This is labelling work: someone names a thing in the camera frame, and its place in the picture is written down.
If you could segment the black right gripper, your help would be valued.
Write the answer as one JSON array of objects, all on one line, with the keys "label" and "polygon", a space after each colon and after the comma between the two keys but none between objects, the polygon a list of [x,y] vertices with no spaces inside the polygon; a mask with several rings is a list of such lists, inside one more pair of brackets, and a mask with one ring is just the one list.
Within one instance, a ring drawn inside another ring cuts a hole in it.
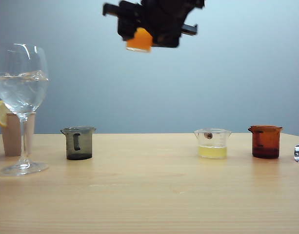
[{"label": "black right gripper", "polygon": [[104,3],[102,15],[117,17],[117,33],[123,41],[133,39],[137,29],[143,28],[152,35],[153,47],[177,48],[182,33],[197,34],[198,26],[187,25],[185,20],[192,10],[204,6],[203,0],[121,0],[118,5]]}]

